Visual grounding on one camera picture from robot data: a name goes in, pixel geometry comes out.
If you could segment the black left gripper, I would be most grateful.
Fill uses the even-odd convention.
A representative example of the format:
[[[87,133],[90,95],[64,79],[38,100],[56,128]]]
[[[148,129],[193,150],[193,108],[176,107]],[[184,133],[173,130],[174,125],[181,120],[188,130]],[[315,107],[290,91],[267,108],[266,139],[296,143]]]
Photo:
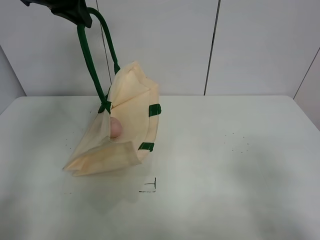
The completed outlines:
[[[46,6],[53,14],[63,14],[66,19],[76,25],[92,27],[92,18],[84,0],[21,0],[26,6],[38,4]]]

